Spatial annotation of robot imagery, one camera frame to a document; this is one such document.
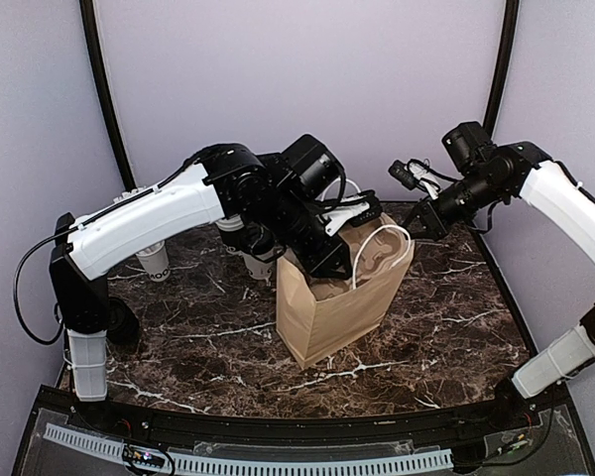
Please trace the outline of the white paper coffee cup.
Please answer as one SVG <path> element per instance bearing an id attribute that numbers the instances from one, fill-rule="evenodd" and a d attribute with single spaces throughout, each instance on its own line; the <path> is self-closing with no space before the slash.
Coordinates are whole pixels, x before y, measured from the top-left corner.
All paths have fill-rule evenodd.
<path id="1" fill-rule="evenodd" d="M 243 261 L 252 279 L 266 284 L 271 281 L 276 262 L 273 251 L 261 255 L 244 254 Z"/>

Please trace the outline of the brown pulp cup carrier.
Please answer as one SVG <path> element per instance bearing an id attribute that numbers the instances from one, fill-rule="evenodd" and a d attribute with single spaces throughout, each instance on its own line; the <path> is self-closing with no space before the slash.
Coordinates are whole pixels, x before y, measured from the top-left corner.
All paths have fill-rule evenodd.
<path id="1" fill-rule="evenodd" d="M 317 300 L 341 296 L 367 284 L 399 265 L 410 252 L 407 235 L 398 225 L 365 225 L 342 233 L 351 251 L 351 266 L 357 263 L 355 278 L 312 279 L 309 289 Z"/>

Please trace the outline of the stack of paper cups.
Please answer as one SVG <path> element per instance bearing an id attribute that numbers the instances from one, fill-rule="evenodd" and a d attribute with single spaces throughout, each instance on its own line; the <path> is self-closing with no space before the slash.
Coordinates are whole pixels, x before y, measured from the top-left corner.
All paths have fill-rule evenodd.
<path id="1" fill-rule="evenodd" d="M 231 218 L 217 220 L 215 225 L 218 228 L 222 243 L 228 254 L 240 255 L 240 236 L 244 230 L 244 223 L 239 215 Z"/>

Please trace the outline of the brown paper bag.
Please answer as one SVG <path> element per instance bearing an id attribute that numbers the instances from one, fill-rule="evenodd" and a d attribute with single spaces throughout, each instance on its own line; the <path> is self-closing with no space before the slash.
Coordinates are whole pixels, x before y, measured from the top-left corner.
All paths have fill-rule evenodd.
<path id="1" fill-rule="evenodd" d="M 317 300 L 308 286 L 314 278 L 291 251 L 277 263 L 276 330 L 303 370 L 379 327 L 412 264 L 415 241 L 385 212 L 359 227 L 343 227 L 340 237 L 349 228 L 365 225 L 398 225 L 411 248 L 399 265 L 353 291 Z"/>

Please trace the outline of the stack of black lids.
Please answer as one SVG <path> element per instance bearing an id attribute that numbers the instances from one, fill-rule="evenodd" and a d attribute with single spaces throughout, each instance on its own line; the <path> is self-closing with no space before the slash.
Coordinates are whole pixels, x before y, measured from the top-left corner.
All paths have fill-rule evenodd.
<path id="1" fill-rule="evenodd" d="M 129 345 L 138 339 L 139 320 L 126 304 L 118 297 L 109 299 L 108 340 L 115 345 Z"/>

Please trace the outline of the black coffee cup lid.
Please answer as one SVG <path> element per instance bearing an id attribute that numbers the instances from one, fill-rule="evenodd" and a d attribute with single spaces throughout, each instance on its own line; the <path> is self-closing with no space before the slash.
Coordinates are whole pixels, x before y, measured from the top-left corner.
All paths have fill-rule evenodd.
<path id="1" fill-rule="evenodd" d="M 250 224 L 242 238 L 242 248 L 245 254 L 262 256 L 273 250 L 275 240 L 272 233 L 264 227 Z"/>

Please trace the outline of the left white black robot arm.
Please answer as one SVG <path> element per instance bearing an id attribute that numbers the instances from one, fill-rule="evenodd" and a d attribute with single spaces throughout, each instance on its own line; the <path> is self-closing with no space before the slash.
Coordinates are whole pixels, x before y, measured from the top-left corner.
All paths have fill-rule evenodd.
<path id="1" fill-rule="evenodd" d="M 345 177 L 335 156 L 304 134 L 278 154 L 242 144 L 208 146 L 155 185 L 90 215 L 62 216 L 50 237 L 49 266 L 67 333 L 80 413 L 99 432 L 120 423 L 106 400 L 107 273 L 130 256 L 183 231 L 240 216 L 290 248 L 314 278 L 348 279 L 348 245 L 320 219 L 317 197 Z"/>

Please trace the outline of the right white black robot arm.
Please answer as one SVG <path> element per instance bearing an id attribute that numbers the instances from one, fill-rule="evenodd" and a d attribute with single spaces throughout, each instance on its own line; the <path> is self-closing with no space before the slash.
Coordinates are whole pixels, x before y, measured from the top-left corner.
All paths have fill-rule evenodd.
<path id="1" fill-rule="evenodd" d="M 484 207 L 516 197 L 541 212 L 595 265 L 595 199 L 565 166 L 533 143 L 460 146 L 444 143 L 461 168 L 462 179 L 415 204 L 404 223 L 420 225 L 416 237 L 439 240 L 456 222 L 469 221 Z M 595 362 L 595 303 L 579 323 L 500 384 L 498 400 L 486 410 L 497 430 L 510 428 L 525 412 L 524 400 L 567 379 Z"/>

